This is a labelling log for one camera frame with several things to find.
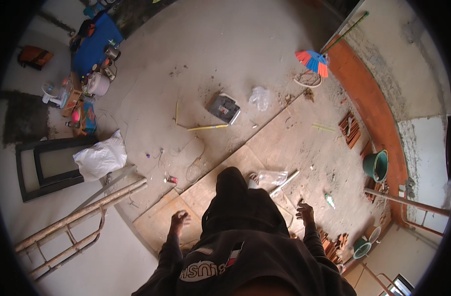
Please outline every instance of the blue tarp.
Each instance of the blue tarp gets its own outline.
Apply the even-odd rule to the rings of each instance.
[[[124,39],[112,19],[104,13],[95,23],[96,30],[91,37],[86,37],[73,58],[73,71],[82,76],[92,69],[94,64],[105,61],[104,46],[114,39],[120,43]]]

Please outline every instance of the white sack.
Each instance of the white sack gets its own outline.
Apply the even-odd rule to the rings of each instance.
[[[73,155],[73,158],[87,182],[98,180],[111,171],[123,168],[127,162],[127,151],[121,131],[117,130],[109,139],[81,150]]]

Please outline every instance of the window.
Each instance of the window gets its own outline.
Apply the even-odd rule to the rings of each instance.
[[[395,296],[410,296],[413,292],[414,287],[400,274],[393,280],[393,283],[393,285],[388,285],[388,289],[395,294]],[[395,286],[397,286],[404,295],[401,295],[400,291],[398,291]],[[380,296],[388,296],[388,294],[383,292]]]

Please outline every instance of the white wall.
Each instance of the white wall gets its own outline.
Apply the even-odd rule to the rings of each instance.
[[[51,52],[53,57],[45,63],[41,71],[28,66],[22,68],[17,63],[17,55],[21,49],[16,49],[5,71],[2,90],[17,90],[42,96],[41,85],[45,81],[51,81],[56,86],[61,87],[63,79],[68,77],[71,69],[71,54],[68,45],[33,30],[26,30],[18,44],[45,49]]]
[[[446,202],[447,172],[445,132],[440,116],[416,118],[398,123],[408,174],[414,179],[413,200],[442,208]],[[421,224],[424,211],[413,206],[407,208],[408,220]],[[424,226],[444,232],[448,217],[428,213]]]
[[[85,6],[79,0],[48,0],[41,6],[41,9],[54,15],[59,21],[75,29],[76,33],[83,21],[89,18],[83,14]],[[45,34],[65,45],[68,45],[69,40],[71,39],[68,36],[68,32],[56,27],[40,16],[35,16],[33,18],[28,29]]]
[[[345,38],[380,85],[396,121],[451,112],[447,73],[429,33],[403,0],[365,0]]]
[[[374,273],[384,273],[391,280],[398,274],[404,276],[414,287],[418,284],[435,254],[435,248],[426,244],[394,224],[369,256],[363,260]],[[363,267],[356,266],[345,275],[346,280],[354,287]],[[355,291],[359,296],[376,296],[383,292],[382,287],[364,271]]]
[[[85,182],[61,191],[22,203],[17,179],[14,145],[4,149],[2,132],[7,110],[0,100],[0,208],[13,243],[63,218],[85,199],[101,188],[98,181]],[[97,229],[99,216],[77,226],[73,234],[77,240]],[[60,236],[42,246],[49,259],[69,246],[66,236]],[[41,257],[32,252],[33,264]],[[22,256],[30,266],[27,256]],[[98,242],[59,270],[39,282],[45,295],[129,295],[143,285],[156,269],[157,259],[134,236],[114,208],[107,211],[105,228]]]

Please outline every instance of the colorful broom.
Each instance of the colorful broom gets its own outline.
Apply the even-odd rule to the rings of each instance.
[[[333,44],[331,44],[322,54],[314,52],[312,50],[306,50],[302,52],[295,52],[296,58],[303,64],[306,68],[311,71],[321,75],[322,77],[327,77],[327,62],[324,54],[328,52],[335,44],[337,44],[342,38],[344,38],[352,29],[357,26],[366,16],[369,15],[367,11],[359,20],[353,24],[344,34],[342,34],[339,39],[337,39]]]

